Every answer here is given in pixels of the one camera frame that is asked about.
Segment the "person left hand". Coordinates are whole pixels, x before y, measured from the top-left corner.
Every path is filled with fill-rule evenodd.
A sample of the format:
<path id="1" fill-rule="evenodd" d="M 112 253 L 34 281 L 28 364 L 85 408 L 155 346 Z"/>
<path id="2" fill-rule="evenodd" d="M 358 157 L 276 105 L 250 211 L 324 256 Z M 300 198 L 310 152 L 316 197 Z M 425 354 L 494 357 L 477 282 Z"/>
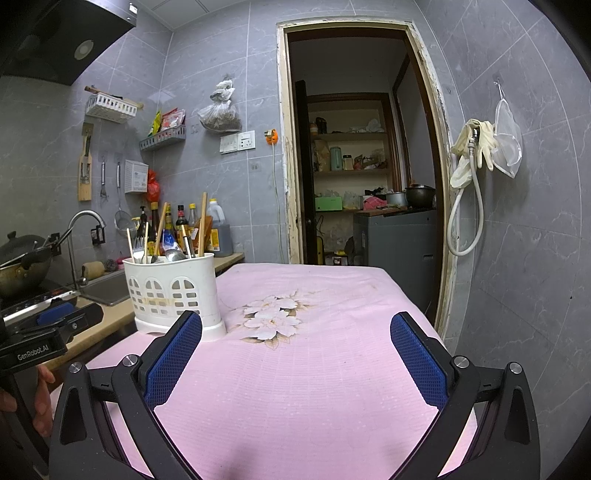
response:
<path id="1" fill-rule="evenodd" d="M 34 396 L 35 415 L 33 426 L 43 438 L 48 438 L 52 433 L 53 417 L 51 397 L 48 386 L 55 382 L 55 377 L 45 365 L 37 366 L 38 382 Z M 0 406 L 3 412 L 15 413 L 17 410 L 16 399 L 4 390 L 1 390 Z"/>

